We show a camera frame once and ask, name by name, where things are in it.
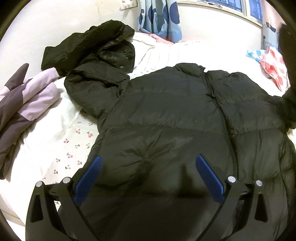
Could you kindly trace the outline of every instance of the purple jacket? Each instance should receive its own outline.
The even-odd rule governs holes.
[[[27,81],[28,67],[22,65],[0,90],[0,179],[5,179],[21,133],[60,98],[55,68]]]

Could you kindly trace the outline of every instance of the black cloth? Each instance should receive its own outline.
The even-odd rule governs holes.
[[[130,26],[110,20],[85,33],[73,33],[56,47],[45,48],[41,69],[55,67],[60,76],[66,76],[82,64],[96,63],[131,73],[135,49],[126,39],[134,32]]]
[[[278,111],[282,99],[246,75],[182,63],[130,80],[114,63],[82,61],[65,87],[98,119],[100,134],[73,180],[102,157],[102,172],[81,205],[102,241],[195,240],[218,208],[195,168],[198,154],[241,182],[261,180],[274,240],[287,226],[296,197],[289,122]]]
[[[296,127],[296,40],[287,25],[282,25],[279,35],[279,45],[291,87],[283,95],[279,110],[285,116],[288,125]]]

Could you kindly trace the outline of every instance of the white wall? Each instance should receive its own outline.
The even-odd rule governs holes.
[[[100,2],[97,5],[102,22],[110,19],[120,20],[137,29],[140,7],[122,11],[119,10],[119,0],[95,1]],[[192,4],[178,4],[178,10],[183,41],[199,40],[242,54],[247,50],[261,49],[262,28],[244,18]]]
[[[237,52],[261,49],[262,28],[214,8],[178,4],[182,40],[200,40]]]
[[[31,0],[0,42],[0,88],[24,63],[27,78],[39,73],[46,46],[100,24],[93,0]]]

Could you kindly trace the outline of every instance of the pink blanket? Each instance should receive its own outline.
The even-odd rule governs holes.
[[[157,43],[164,43],[164,44],[169,44],[169,45],[173,45],[174,44],[173,42],[170,42],[168,40],[165,40],[165,39],[157,36],[156,34],[146,34],[146,35],[149,35],[150,37],[156,39],[156,42]]]
[[[279,51],[268,46],[266,54],[261,57],[260,63],[263,69],[272,77],[272,81],[280,91],[286,91],[290,87],[287,67]]]

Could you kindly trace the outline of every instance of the cherry print sheet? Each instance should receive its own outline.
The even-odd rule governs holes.
[[[96,119],[82,110],[60,141],[60,149],[42,178],[43,182],[59,183],[64,177],[72,177],[85,164],[98,134]]]

